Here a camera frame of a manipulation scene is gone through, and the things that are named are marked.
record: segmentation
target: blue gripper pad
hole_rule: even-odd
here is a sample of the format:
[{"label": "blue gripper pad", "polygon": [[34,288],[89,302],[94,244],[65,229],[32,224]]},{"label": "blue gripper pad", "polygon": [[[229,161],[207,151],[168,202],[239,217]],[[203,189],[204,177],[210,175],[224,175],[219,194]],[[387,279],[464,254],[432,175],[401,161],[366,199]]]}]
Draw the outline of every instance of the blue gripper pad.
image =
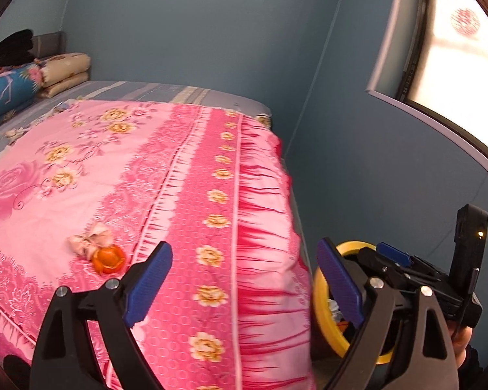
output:
[{"label": "blue gripper pad", "polygon": [[126,294],[126,311],[123,320],[127,327],[144,320],[164,279],[172,267],[172,246],[161,242],[143,263],[139,278]]},{"label": "blue gripper pad", "polygon": [[345,268],[344,259],[325,239],[318,242],[316,259],[344,318],[359,329],[364,321],[363,300],[358,287]]},{"label": "blue gripper pad", "polygon": [[376,246],[376,252],[380,255],[383,255],[395,263],[401,265],[402,267],[409,268],[412,264],[409,254],[405,254],[404,252],[396,249],[393,246],[387,245],[384,242],[381,242]]}]

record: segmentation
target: window frame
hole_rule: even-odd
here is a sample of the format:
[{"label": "window frame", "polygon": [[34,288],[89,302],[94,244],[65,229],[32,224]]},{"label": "window frame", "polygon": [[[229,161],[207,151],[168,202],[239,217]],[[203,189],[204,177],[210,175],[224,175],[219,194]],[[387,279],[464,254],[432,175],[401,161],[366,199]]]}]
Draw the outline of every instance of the window frame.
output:
[{"label": "window frame", "polygon": [[416,70],[419,65],[420,59],[423,54],[423,46],[425,44],[425,39],[427,36],[427,25],[428,20],[430,18],[430,11],[433,9],[430,4],[430,0],[421,0],[419,4],[419,13],[418,13],[418,27],[417,27],[417,34],[414,40],[414,45],[412,47],[409,62],[407,64],[406,70],[403,72],[402,80],[400,86],[398,88],[397,99],[418,110],[422,113],[426,114],[427,116],[433,118],[435,121],[440,122],[445,127],[449,128],[451,131],[459,135],[464,140],[468,141],[472,146],[474,146],[481,154],[483,154],[488,159],[488,147],[482,143],[479,139],[475,136],[464,130],[462,127],[458,126],[453,121],[449,120],[448,118],[436,113],[434,110],[431,110],[413,100],[411,100],[408,95],[412,88],[412,84],[414,82],[414,78],[416,76]]}]

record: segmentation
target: window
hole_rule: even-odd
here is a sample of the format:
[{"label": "window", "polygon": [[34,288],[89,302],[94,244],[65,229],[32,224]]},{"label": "window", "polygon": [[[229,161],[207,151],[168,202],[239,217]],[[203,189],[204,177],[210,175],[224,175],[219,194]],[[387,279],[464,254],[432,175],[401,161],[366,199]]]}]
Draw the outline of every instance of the window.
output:
[{"label": "window", "polygon": [[399,100],[488,157],[488,16],[476,0],[423,0]]}]

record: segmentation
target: red decoration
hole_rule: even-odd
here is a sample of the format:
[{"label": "red decoration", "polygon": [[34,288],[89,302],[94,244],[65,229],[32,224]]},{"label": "red decoration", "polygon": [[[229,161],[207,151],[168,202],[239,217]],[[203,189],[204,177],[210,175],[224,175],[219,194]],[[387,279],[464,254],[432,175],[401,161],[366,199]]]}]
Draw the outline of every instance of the red decoration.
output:
[{"label": "red decoration", "polygon": [[458,8],[450,16],[450,23],[459,35],[471,36],[477,33],[481,23],[473,10]]}]

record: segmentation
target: hand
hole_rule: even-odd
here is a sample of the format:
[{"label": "hand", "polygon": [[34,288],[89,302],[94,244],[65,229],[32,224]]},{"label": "hand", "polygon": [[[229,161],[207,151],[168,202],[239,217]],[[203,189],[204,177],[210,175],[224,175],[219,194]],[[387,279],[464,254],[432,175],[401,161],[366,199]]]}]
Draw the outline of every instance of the hand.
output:
[{"label": "hand", "polygon": [[[457,323],[455,321],[447,321],[446,325],[450,332],[450,337],[454,334]],[[470,343],[473,329],[470,327],[460,328],[456,336],[452,338],[452,346],[454,346],[455,360],[459,368],[466,359],[466,346]]]}]

